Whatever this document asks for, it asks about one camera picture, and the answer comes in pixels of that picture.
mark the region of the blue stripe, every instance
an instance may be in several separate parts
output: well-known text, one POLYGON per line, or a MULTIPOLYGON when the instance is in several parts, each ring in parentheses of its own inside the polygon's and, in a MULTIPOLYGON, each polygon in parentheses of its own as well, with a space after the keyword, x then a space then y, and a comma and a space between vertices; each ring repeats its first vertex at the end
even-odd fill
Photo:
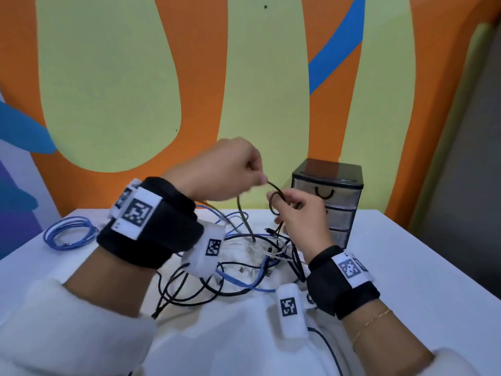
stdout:
POLYGON ((56 151, 45 127, 3 102, 0 102, 0 140, 33 153, 56 151))
POLYGON ((364 15, 365 0, 353 0, 329 42, 308 65, 310 95, 360 44, 364 35, 364 15))

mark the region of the wrist-mounted tracker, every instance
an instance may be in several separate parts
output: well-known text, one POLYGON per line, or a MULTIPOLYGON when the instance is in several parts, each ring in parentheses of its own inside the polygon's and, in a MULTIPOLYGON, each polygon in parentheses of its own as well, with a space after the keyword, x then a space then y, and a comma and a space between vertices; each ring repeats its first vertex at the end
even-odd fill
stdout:
POLYGON ((309 264, 308 293, 317 307, 343 319, 362 305, 379 298, 367 270, 339 246, 330 246, 309 264))
POLYGON ((158 269, 204 234, 195 203, 160 177, 129 183, 110 210, 98 244, 130 264, 158 269))

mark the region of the gold bracelet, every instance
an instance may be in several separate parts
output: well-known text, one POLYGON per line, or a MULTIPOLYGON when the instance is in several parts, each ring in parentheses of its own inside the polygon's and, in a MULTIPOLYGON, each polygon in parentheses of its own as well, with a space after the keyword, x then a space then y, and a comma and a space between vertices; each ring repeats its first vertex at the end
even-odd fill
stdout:
POLYGON ((368 321, 366 324, 364 324, 364 327, 355 335, 355 339, 353 341, 353 345, 352 345, 352 348, 353 350, 355 351, 355 343, 357 342, 357 339, 358 337, 362 334, 362 332, 367 328, 367 326, 369 324, 371 324, 372 322, 374 322, 377 318, 381 318, 382 316, 384 316, 385 314, 388 314, 388 313, 392 313, 393 311, 390 310, 390 309, 386 309, 385 311, 383 311, 381 314, 375 316, 374 318, 372 318, 370 321, 368 321))

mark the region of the person's left hand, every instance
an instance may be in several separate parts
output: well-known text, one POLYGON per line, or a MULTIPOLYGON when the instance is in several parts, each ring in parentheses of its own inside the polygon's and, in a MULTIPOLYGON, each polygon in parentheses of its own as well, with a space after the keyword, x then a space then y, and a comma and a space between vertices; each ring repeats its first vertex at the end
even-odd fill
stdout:
POLYGON ((226 201, 268 182, 260 152, 247 140, 222 139, 162 176, 194 201, 226 201))

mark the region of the forearm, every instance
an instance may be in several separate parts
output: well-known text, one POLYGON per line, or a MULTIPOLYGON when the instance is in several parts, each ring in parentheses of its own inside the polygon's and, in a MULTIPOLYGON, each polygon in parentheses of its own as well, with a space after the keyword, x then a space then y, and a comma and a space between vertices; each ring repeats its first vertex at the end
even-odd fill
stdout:
POLYGON ((137 317, 155 275, 98 247, 64 284, 77 297, 119 314, 137 317))
POLYGON ((434 359, 418 338, 393 314, 372 318, 387 310, 379 299, 366 303, 342 322, 353 342, 358 332, 354 351, 360 358, 367 376, 416 375, 434 359))

